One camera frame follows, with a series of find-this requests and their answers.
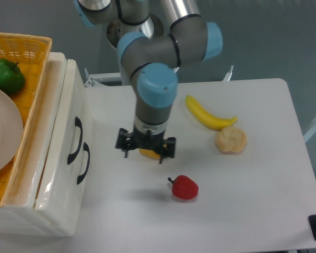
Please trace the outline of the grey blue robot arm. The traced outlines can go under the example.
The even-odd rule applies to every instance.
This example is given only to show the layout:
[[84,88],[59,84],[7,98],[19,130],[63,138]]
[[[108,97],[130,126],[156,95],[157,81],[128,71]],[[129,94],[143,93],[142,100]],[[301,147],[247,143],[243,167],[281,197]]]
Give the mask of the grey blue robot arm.
[[148,1],[75,1],[86,26],[119,21],[116,45],[123,77],[136,94],[133,131],[120,129],[116,148],[154,151],[160,159],[173,158],[176,139],[165,138],[167,121],[179,83],[175,69],[220,54],[223,37],[215,22],[206,22],[196,1],[161,1],[169,20],[166,35],[148,36],[142,25],[150,19]]

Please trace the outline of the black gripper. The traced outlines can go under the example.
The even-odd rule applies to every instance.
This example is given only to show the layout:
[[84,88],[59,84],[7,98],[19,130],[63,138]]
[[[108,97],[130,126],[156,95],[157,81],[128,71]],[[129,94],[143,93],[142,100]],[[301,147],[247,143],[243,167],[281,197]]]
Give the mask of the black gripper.
[[124,128],[118,131],[118,137],[115,148],[124,152],[124,157],[128,157],[128,152],[135,149],[152,150],[160,155],[159,164],[162,164],[166,158],[173,159],[175,157],[176,138],[169,137],[164,139],[165,131],[159,134],[153,134],[147,130],[145,133],[134,128],[132,132]]

